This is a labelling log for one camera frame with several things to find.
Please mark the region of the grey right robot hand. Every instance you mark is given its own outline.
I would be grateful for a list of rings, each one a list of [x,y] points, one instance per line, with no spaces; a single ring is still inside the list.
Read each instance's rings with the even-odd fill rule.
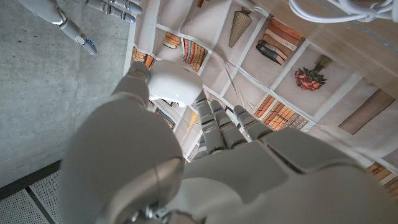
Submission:
[[[43,20],[57,25],[69,38],[82,46],[91,55],[97,54],[93,41],[88,38],[81,29],[69,19],[60,8],[56,0],[19,0],[19,2],[35,15]],[[101,11],[107,15],[117,17],[131,24],[136,22],[136,17],[131,14],[142,14],[140,1],[130,0],[82,0],[83,4]]]

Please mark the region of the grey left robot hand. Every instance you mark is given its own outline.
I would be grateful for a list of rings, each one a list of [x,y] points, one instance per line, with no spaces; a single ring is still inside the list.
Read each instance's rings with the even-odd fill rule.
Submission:
[[[151,98],[197,106],[203,135],[186,162]],[[397,203],[356,160],[306,133],[274,131],[208,101],[168,60],[133,62],[62,160],[65,223],[396,223]]]

